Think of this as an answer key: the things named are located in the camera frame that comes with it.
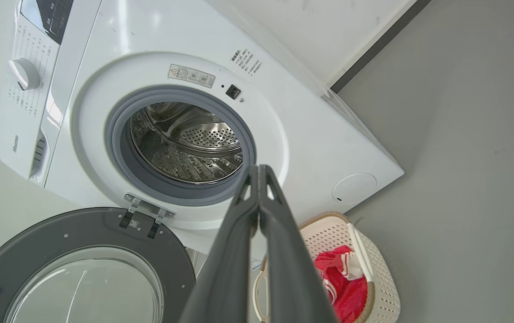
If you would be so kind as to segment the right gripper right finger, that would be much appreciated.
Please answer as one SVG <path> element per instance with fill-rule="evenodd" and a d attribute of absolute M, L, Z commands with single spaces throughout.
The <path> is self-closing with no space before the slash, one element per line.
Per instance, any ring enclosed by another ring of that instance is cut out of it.
<path fill-rule="evenodd" d="M 268 245 L 272 323 L 338 321 L 271 167 L 259 166 L 259 228 Z"/>

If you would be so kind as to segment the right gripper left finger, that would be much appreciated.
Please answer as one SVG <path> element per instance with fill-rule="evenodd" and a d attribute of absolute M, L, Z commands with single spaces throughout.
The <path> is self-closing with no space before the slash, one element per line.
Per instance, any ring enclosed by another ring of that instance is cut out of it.
<path fill-rule="evenodd" d="M 246 323 L 251 239 L 258 226 L 258 167 L 241 178 L 181 323 Z"/>

